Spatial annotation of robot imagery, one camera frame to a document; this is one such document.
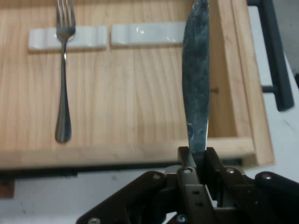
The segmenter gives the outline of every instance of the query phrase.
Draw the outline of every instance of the fork handle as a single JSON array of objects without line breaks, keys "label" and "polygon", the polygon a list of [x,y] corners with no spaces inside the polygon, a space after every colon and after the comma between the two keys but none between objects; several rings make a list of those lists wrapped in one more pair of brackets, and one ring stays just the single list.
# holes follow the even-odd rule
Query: fork handle
[{"label": "fork handle", "polygon": [[59,143],[66,143],[71,138],[71,117],[67,99],[65,60],[66,42],[63,42],[61,54],[60,103],[55,133],[56,141]]}]

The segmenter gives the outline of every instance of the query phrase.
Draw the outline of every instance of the drawer handle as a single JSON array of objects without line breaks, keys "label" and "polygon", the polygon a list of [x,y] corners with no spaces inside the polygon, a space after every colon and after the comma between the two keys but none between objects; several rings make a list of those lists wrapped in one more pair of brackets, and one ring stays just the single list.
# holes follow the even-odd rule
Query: drawer handle
[{"label": "drawer handle", "polygon": [[273,86],[263,86],[263,92],[274,93],[278,111],[294,106],[285,56],[272,0],[248,0],[248,6],[259,11]]}]

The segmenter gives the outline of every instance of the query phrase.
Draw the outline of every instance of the knife blade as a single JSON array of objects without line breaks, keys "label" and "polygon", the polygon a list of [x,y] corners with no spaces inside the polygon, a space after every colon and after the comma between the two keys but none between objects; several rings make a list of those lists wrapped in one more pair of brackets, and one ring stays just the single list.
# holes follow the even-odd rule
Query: knife blade
[{"label": "knife blade", "polygon": [[206,149],[209,119],[209,1],[195,0],[183,40],[182,88],[191,153]]}]

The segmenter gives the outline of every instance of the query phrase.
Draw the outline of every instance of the fork tines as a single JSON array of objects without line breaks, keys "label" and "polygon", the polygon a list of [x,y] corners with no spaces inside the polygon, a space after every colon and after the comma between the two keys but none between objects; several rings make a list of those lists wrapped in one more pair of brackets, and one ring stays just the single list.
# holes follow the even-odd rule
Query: fork tines
[{"label": "fork tines", "polygon": [[57,21],[58,28],[66,27],[66,26],[68,27],[76,26],[73,0],[57,0],[56,21]]}]

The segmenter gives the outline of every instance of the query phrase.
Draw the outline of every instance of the wooden tray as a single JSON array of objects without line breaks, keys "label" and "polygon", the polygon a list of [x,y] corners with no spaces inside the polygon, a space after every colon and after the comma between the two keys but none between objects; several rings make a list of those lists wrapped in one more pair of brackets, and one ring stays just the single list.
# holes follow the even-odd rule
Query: wooden tray
[{"label": "wooden tray", "polygon": [[[111,28],[186,21],[191,7],[186,0],[75,0],[75,15],[77,25]],[[208,145],[222,158],[271,163],[246,2],[210,0],[210,11]],[[60,53],[27,49],[29,30],[54,27],[55,13],[55,1],[0,2],[0,168],[175,161],[187,145],[181,45],[69,51],[72,139],[56,143]]]}]

